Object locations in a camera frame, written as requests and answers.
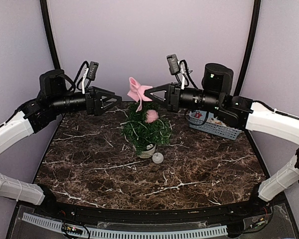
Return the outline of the pink pompom ornament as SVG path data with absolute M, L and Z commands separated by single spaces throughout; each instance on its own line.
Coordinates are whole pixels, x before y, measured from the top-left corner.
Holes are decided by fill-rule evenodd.
M 152 123 L 159 119 L 158 112 L 156 110 L 148 110 L 146 112 L 146 123 Z

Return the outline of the pink fabric bow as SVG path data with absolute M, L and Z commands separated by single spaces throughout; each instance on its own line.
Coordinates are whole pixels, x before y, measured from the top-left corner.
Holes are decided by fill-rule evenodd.
M 130 98 L 132 98 L 135 102 L 139 103 L 139 106 L 136 109 L 136 112 L 139 112 L 142 110 L 143 102 L 151 102 L 152 101 L 149 97 L 145 96 L 145 91 L 152 89 L 153 86 L 141 85 L 133 77 L 129 77 L 129 84 L 130 84 L 130 90 L 127 93 L 127 95 Z

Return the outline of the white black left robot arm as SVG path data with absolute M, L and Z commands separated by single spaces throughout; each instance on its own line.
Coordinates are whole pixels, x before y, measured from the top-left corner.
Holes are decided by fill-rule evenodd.
M 0 154 L 20 140 L 38 133 L 58 115 L 85 111 L 100 116 L 121 103 L 114 92 L 88 87 L 80 92 L 69 90 L 74 82 L 61 69 L 51 70 L 39 77 L 40 91 L 35 99 L 20 105 L 13 115 L 0 124 Z M 26 183 L 0 173 L 0 197 L 40 205 L 50 217 L 60 213 L 60 205 L 53 193 L 44 185 Z

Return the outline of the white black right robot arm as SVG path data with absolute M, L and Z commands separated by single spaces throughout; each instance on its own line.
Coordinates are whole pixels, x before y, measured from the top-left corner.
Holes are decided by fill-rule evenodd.
M 177 83 L 145 90 L 145 96 L 171 112 L 179 108 L 212 113 L 229 127 L 259 131 L 299 146 L 299 117 L 278 111 L 261 101 L 230 95 L 233 71 L 217 63 L 205 65 L 202 89 L 184 88 Z M 299 148 L 291 160 L 269 179 L 254 188 L 244 211 L 255 216 L 264 203 L 299 181 Z

